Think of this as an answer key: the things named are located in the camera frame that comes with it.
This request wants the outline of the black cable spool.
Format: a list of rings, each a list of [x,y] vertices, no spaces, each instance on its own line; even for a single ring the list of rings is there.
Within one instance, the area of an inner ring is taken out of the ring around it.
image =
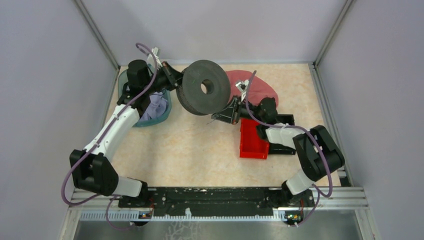
[[[205,116],[221,111],[229,102],[230,80],[221,66],[211,60],[197,60],[182,72],[177,98],[189,113]]]

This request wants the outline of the red plastic bin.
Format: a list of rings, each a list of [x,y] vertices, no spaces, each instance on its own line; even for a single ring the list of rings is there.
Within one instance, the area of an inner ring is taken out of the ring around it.
[[[261,139],[257,133],[260,124],[252,119],[241,119],[239,157],[244,159],[266,160],[269,154],[269,143]]]

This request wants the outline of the black plastic bin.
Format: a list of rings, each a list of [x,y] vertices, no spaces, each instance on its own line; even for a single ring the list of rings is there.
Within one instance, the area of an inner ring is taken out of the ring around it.
[[[295,125],[295,119],[292,114],[278,114],[276,117],[276,123],[283,123],[287,125]],[[269,155],[295,155],[296,150],[288,146],[269,143],[268,154]]]

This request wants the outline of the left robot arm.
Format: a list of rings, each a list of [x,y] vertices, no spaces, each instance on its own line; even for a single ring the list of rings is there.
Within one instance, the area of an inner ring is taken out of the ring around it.
[[[138,207],[149,203],[147,183],[120,176],[112,159],[130,129],[146,113],[151,96],[172,91],[181,85],[183,74],[167,62],[158,66],[133,60],[123,72],[121,95],[110,119],[82,150],[69,156],[75,188],[97,196],[127,196]]]

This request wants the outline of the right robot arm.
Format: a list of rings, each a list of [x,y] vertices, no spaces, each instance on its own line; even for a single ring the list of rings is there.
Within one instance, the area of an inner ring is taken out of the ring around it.
[[[283,182],[281,199],[287,206],[295,206],[302,193],[324,177],[345,165],[345,157],[328,130],[317,125],[313,128],[284,123],[277,111],[273,97],[263,98],[253,105],[235,96],[221,111],[212,114],[213,120],[236,124],[240,119],[250,119],[258,125],[255,135],[274,145],[295,150],[301,169]]]

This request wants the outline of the lavender cloth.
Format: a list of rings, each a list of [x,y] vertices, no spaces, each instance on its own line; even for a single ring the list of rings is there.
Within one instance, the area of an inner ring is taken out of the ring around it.
[[[149,99],[150,104],[140,118],[142,122],[160,117],[167,109],[168,101],[165,99],[163,93],[154,93],[150,95]]]

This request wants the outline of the pink cloth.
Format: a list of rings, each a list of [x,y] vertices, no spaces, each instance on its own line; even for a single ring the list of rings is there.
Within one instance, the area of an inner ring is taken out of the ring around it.
[[[248,70],[229,70],[226,71],[226,75],[230,82],[230,102],[233,96],[239,96],[241,92],[237,89],[236,83],[239,81],[248,80],[252,72]],[[263,81],[258,76],[254,76],[253,85],[248,92],[248,101],[253,105],[258,105],[263,98],[274,98],[275,104],[279,106],[279,97],[276,91],[265,81]]]

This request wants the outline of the teal plastic tray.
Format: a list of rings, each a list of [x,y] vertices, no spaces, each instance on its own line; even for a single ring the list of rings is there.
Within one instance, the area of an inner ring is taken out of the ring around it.
[[[117,84],[118,84],[117,96],[118,96],[118,99],[120,99],[124,93],[129,93],[127,70],[124,70],[122,73],[119,74]],[[172,100],[171,100],[170,92],[168,90],[163,89],[162,91],[154,92],[153,94],[156,94],[156,93],[163,94],[164,98],[167,100],[167,107],[166,107],[165,113],[153,120],[141,121],[139,119],[139,121],[133,125],[134,128],[143,128],[143,127],[150,127],[153,125],[157,125],[164,122],[169,117],[170,112],[172,110]]]

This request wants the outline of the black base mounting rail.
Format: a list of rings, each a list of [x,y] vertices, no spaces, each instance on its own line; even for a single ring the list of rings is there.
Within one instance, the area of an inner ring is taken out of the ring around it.
[[[278,208],[314,205],[310,189],[291,195],[280,187],[154,187],[118,201],[120,208],[148,208],[155,217],[270,217]]]

